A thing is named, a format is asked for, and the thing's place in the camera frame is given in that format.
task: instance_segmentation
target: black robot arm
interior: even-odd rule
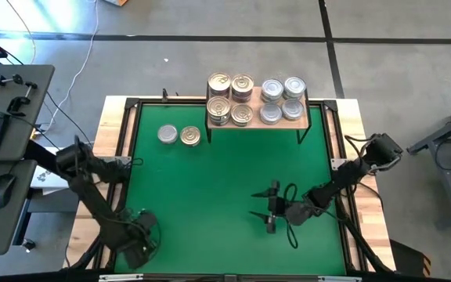
[[[269,199],[268,210],[270,215],[263,215],[251,211],[252,214],[264,220],[268,227],[268,233],[274,233],[276,230],[276,217],[287,220],[288,228],[290,225],[300,226],[312,216],[320,216],[330,207],[335,196],[343,189],[354,186],[359,183],[365,175],[375,175],[377,172],[387,171],[396,165],[402,154],[401,147],[394,142],[387,134],[373,134],[369,139],[358,140],[366,141],[366,144],[360,151],[356,149],[359,156],[354,161],[346,161],[332,175],[332,180],[321,186],[313,187],[302,195],[303,201],[295,201],[297,193],[296,186],[291,183],[285,189],[283,197],[278,197],[280,183],[274,181],[272,187],[264,193],[257,193],[252,197],[267,197]],[[294,194],[291,199],[287,199],[287,191],[289,187],[294,186]],[[373,253],[372,248],[368,245],[354,223],[347,216],[341,199],[337,199],[337,209],[339,215],[345,215],[344,218],[338,220],[343,222],[354,237],[356,244],[361,247],[363,254],[370,261],[370,264],[377,272],[391,272],[380,259]]]
[[[100,225],[100,242],[112,251],[123,253],[132,269],[147,263],[157,248],[150,239],[150,229],[157,224],[156,217],[145,211],[136,219],[123,219],[112,211],[92,179],[92,173],[95,173],[105,183],[122,183],[128,180],[129,165],[100,160],[77,136],[74,145],[57,152],[56,165],[60,176],[68,181],[70,189]]]

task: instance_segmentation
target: silver can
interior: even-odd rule
[[[254,79],[248,74],[238,74],[231,81],[233,99],[238,103],[246,103],[251,98]]]
[[[267,103],[260,109],[260,119],[267,125],[275,125],[283,116],[280,106],[275,103]]]
[[[262,83],[261,99],[265,103],[277,102],[284,93],[283,84],[277,79],[268,79]]]
[[[224,73],[214,73],[208,78],[210,96],[224,96],[229,98],[231,78]]]
[[[234,106],[231,111],[234,124],[241,127],[247,126],[253,116],[254,111],[250,106],[244,104]]]
[[[200,139],[200,130],[195,126],[187,126],[180,132],[180,140],[187,146],[197,146]]]
[[[231,103],[229,99],[221,96],[212,97],[207,102],[207,112],[211,123],[222,126],[229,121]]]
[[[289,121],[296,121],[301,118],[304,106],[298,99],[288,99],[281,106],[283,116]]]
[[[302,78],[292,77],[285,81],[285,99],[300,99],[304,95],[305,82]]]
[[[163,125],[157,131],[157,138],[163,144],[173,144],[177,141],[179,137],[179,132],[177,132],[177,128],[173,125]]]

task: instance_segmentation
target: green surface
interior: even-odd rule
[[[154,212],[162,242],[141,269],[129,269],[119,255],[116,272],[344,274],[335,219],[322,215],[295,226],[295,250],[282,219],[276,234],[267,234],[262,221],[248,213],[267,213],[267,200],[251,195],[267,189],[273,179],[282,190],[296,183],[299,198],[302,191],[330,180],[319,109],[310,110],[312,128],[301,145],[293,130],[244,129],[214,130],[208,144],[204,111],[201,106],[143,107],[134,157],[144,164],[132,170],[127,207]],[[200,145],[188,147],[180,139],[162,144],[157,130],[165,124],[178,130],[197,126]]]

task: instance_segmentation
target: black floor line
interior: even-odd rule
[[[330,20],[328,18],[327,5],[325,0],[319,0],[319,11],[321,12],[321,20],[323,21],[323,30],[325,31],[325,39],[327,40],[328,59],[330,61],[330,72],[334,81],[335,96],[338,99],[344,99],[344,88],[342,87],[341,74],[338,70],[337,54],[335,46],[332,42],[332,30]]]
[[[1,31],[0,38],[30,39],[27,32]],[[91,34],[33,32],[34,40],[71,40],[90,41]],[[324,37],[294,37],[294,36],[217,36],[217,35],[116,35],[97,34],[94,41],[109,42],[325,42]]]
[[[334,43],[451,45],[451,38],[332,38]]]

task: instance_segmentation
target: concrete floor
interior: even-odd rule
[[[95,25],[94,4],[86,0],[13,2],[32,31],[90,34]],[[327,9],[334,37],[451,38],[451,1],[327,0]],[[323,36],[317,0],[130,0],[123,8],[100,2],[99,17],[99,34]],[[0,31],[23,31],[3,0]],[[29,41],[1,39],[0,44],[25,63],[30,61]],[[49,91],[61,100],[81,67],[88,42],[36,45],[35,63],[56,67]],[[388,132],[407,147],[451,115],[451,45],[337,44],[336,53],[345,97],[359,100],[368,134]],[[63,109],[93,140],[105,96],[154,95],[163,87],[170,93],[203,95],[204,79],[212,71],[247,72],[256,81],[298,75],[308,82],[311,96],[335,97],[324,43],[95,42]],[[49,137],[65,146],[77,130],[57,117]],[[43,110],[38,121],[48,120]],[[451,208],[430,156],[405,156],[377,181],[390,237],[428,255],[433,277],[451,279],[451,229],[435,228],[435,221]],[[62,266],[72,220],[65,215],[33,220],[51,222],[47,216],[56,218],[56,232],[30,230],[42,247],[30,254],[12,249],[1,256],[0,275]],[[2,268],[2,263],[14,267]]]

